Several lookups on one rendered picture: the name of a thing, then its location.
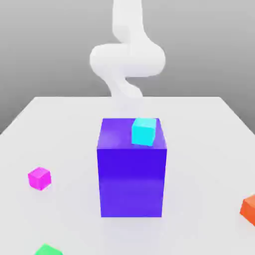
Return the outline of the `small green cube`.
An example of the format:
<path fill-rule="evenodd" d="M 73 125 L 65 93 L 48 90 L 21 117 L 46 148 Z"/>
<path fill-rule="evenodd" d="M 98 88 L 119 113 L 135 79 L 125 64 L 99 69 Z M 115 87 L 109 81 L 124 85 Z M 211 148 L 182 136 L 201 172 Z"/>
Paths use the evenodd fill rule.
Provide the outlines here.
<path fill-rule="evenodd" d="M 43 244 L 34 255 L 63 255 L 63 253 L 48 244 Z"/>

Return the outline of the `small magenta cube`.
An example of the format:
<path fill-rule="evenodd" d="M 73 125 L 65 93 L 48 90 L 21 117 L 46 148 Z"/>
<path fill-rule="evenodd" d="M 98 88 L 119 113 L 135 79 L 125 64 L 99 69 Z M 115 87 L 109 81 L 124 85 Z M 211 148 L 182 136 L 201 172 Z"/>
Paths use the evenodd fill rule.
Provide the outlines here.
<path fill-rule="evenodd" d="M 37 167 L 28 173 L 29 185 L 37 190 L 43 190 L 51 184 L 51 173 L 43 167 Z"/>

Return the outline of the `large blue box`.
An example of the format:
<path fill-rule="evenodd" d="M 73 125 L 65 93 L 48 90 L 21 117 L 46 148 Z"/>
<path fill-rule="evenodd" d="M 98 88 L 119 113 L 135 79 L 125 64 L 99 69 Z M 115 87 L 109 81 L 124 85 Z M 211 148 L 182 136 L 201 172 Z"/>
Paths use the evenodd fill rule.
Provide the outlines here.
<path fill-rule="evenodd" d="M 160 120 L 153 146 L 132 144 L 134 119 L 104 118 L 97 145 L 102 217 L 161 217 L 167 145 Z"/>

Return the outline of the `small cyan cube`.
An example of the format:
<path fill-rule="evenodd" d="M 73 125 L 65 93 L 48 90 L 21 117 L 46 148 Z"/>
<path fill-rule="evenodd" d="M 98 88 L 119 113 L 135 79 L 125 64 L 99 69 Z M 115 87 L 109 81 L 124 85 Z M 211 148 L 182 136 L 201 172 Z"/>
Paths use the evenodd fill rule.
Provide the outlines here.
<path fill-rule="evenodd" d="M 132 144 L 153 146 L 156 133 L 156 119 L 136 118 L 131 127 Z"/>

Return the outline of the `small orange cube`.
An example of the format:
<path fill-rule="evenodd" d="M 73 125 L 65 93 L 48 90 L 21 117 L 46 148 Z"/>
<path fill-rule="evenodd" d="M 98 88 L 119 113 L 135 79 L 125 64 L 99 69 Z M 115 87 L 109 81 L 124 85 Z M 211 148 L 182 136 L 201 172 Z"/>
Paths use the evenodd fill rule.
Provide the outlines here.
<path fill-rule="evenodd" d="M 240 214 L 255 226 L 255 194 L 243 200 Z"/>

